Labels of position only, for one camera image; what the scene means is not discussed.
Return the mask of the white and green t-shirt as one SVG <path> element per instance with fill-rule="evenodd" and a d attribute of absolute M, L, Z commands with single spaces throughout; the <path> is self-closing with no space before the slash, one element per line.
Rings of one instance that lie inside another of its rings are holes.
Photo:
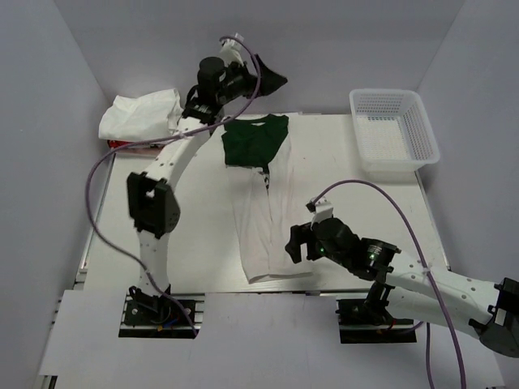
<path fill-rule="evenodd" d="M 299 224 L 294 199 L 294 117 L 269 114 L 236 119 L 221 141 L 242 269 L 249 283 L 310 276 L 285 251 Z"/>

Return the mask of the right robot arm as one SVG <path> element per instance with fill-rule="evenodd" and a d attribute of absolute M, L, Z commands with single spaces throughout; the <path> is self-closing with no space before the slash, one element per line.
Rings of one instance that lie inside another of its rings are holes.
<path fill-rule="evenodd" d="M 339 219 L 294 225 L 285 251 L 294 263 L 326 258 L 371 282 L 363 300 L 338 303 L 347 326 L 389 326 L 400 319 L 453 326 L 500 355 L 518 356 L 518 283 L 470 279 L 425 268 L 397 246 L 359 237 Z"/>

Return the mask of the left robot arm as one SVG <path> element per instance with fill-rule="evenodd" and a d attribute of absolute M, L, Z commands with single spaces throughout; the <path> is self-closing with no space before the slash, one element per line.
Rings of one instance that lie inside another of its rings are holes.
<path fill-rule="evenodd" d="M 288 82 L 265 66 L 258 55 L 253 58 L 259 67 L 257 75 L 239 61 L 203 59 L 178 122 L 179 140 L 163 147 L 142 173 L 131 173 L 127 178 L 129 214 L 144 265 L 139 283 L 129 292 L 134 300 L 144 303 L 143 312 L 153 323 L 163 323 L 171 314 L 171 303 L 162 294 L 170 291 L 168 243 L 181 215 L 174 192 L 182 173 L 220 125 L 226 104 L 239 97 L 268 96 Z"/>

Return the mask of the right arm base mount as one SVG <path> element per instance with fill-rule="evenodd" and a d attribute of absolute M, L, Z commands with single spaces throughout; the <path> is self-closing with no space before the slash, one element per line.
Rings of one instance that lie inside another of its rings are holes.
<path fill-rule="evenodd" d="M 370 309 L 363 299 L 340 299 L 336 314 L 342 344 L 413 344 L 412 319 L 394 318 L 382 307 Z"/>

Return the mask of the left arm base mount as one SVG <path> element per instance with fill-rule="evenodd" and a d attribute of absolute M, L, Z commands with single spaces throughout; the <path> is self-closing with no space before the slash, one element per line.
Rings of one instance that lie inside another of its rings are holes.
<path fill-rule="evenodd" d="M 174 297 L 183 307 L 162 296 L 150 297 L 135 286 L 129 288 L 122 309 L 119 338 L 193 340 L 201 328 L 204 294 Z"/>

